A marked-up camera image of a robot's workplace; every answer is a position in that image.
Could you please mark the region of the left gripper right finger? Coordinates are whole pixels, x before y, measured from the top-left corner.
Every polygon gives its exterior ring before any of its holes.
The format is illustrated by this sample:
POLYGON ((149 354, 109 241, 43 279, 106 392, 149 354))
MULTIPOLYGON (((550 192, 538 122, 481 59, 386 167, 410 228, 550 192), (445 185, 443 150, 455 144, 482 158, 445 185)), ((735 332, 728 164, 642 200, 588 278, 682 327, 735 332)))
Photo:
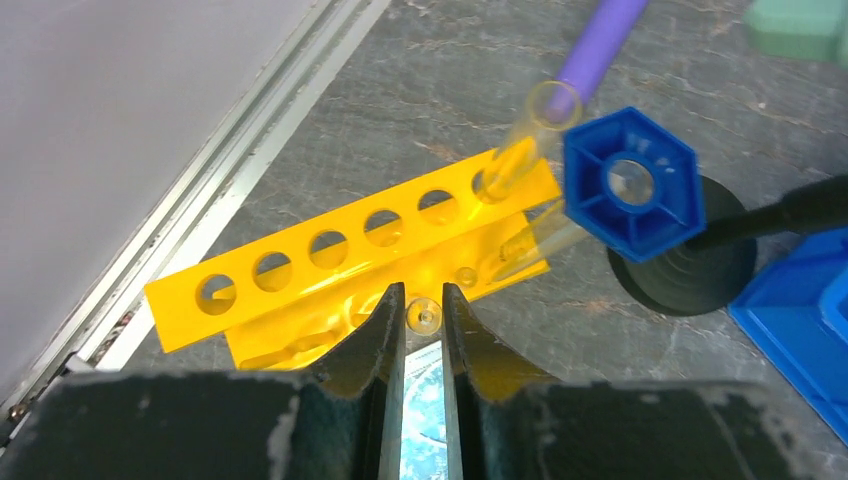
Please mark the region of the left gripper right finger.
POLYGON ((738 381, 569 383, 442 293, 452 479, 822 479, 783 408, 738 381))

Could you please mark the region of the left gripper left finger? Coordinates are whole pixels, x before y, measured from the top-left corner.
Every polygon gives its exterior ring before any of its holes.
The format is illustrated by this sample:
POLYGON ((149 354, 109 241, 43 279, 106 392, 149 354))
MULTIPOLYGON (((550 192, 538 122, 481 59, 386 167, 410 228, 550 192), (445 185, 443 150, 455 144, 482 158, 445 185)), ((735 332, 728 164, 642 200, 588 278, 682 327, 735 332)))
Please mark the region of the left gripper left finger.
POLYGON ((1 458, 5 479, 395 479, 405 290, 295 371, 63 379, 1 458))

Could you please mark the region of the small clear glass tube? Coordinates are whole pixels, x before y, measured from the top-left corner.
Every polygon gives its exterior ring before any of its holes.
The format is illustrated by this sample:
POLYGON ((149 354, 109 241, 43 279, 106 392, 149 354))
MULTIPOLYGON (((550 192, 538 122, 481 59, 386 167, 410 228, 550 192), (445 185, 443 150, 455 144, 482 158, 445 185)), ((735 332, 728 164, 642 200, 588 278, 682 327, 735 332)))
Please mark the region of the small clear glass tube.
POLYGON ((407 327, 415 334, 431 336, 440 331, 443 322, 442 307, 428 297, 417 297, 406 307, 407 327))

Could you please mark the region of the yellow test tube rack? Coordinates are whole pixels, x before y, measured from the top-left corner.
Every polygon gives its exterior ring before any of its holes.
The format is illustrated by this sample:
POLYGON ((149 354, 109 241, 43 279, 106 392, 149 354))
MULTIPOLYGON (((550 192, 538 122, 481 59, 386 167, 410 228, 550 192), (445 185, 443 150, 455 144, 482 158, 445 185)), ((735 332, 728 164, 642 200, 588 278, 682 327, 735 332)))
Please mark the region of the yellow test tube rack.
POLYGON ((472 190, 484 152, 149 283, 165 352, 223 334, 240 369, 297 369, 366 321, 385 289, 439 301, 445 283, 477 300, 504 288, 486 259, 560 194, 537 164, 509 198, 472 190))

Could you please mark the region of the blue funnel with stem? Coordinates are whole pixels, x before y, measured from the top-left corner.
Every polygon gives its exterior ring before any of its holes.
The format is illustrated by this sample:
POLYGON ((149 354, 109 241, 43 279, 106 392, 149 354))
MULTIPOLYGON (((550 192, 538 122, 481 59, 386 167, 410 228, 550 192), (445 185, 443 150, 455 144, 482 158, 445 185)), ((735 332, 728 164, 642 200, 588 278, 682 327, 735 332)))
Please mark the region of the blue funnel with stem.
POLYGON ((641 263, 706 228, 695 151, 634 107, 565 131, 563 163, 561 197, 499 247, 489 281, 587 237, 641 263))

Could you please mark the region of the clear glass test tube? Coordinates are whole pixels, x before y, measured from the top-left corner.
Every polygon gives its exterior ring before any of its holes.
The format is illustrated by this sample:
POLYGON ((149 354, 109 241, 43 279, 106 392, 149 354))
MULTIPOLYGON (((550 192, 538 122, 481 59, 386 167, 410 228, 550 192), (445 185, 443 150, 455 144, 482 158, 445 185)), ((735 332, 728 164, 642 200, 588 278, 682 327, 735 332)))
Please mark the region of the clear glass test tube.
POLYGON ((572 85, 546 80, 534 86, 525 97, 521 115, 481 170, 477 197, 490 204, 509 197, 582 115, 583 101, 572 85))

